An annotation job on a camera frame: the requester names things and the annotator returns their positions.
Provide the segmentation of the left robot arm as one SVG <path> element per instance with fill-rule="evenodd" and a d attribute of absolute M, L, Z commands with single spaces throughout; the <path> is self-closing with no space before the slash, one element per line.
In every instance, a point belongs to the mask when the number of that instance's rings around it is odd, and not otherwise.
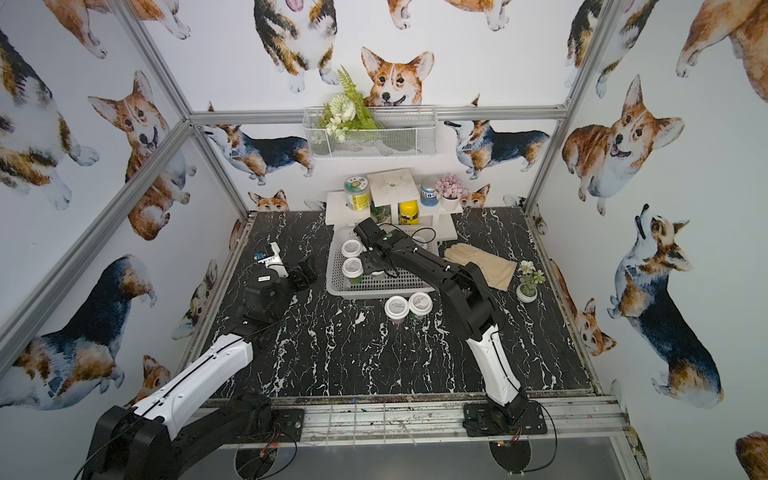
<path fill-rule="evenodd" d="M 195 463 L 270 411 L 269 400 L 245 394 L 206 420 L 193 414 L 254 359 L 257 344 L 292 297 L 317 281 L 313 257 L 254 271 L 225 333 L 169 383 L 130 408 L 114 406 L 97 421 L 78 479 L 177 479 Z"/>

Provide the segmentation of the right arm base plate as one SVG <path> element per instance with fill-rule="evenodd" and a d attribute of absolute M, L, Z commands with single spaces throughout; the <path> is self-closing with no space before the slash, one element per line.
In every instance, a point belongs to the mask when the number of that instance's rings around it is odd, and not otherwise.
<path fill-rule="evenodd" d="M 500 407 L 490 403 L 467 403 L 462 412 L 462 426 L 469 437 L 544 435 L 548 432 L 543 409 L 535 402 L 529 402 L 513 420 Z"/>

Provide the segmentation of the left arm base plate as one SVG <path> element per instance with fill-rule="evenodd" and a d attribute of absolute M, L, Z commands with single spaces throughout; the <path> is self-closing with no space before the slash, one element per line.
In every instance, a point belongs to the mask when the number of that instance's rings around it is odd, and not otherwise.
<path fill-rule="evenodd" d="M 298 443 L 302 438 L 306 411 L 304 409 L 273 409 L 267 428 L 270 443 Z"/>

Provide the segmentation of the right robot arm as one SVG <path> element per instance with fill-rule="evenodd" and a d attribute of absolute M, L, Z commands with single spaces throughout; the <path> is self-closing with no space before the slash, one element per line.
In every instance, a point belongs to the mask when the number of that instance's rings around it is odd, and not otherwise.
<path fill-rule="evenodd" d="M 388 266 L 406 270 L 440 296 L 448 331 L 465 341 L 483 376 L 488 406 L 483 420 L 467 420 L 472 434 L 511 433 L 529 405 L 500 339 L 501 312 L 480 268 L 440 258 L 397 229 L 385 231 L 372 219 L 354 228 L 366 250 Z"/>

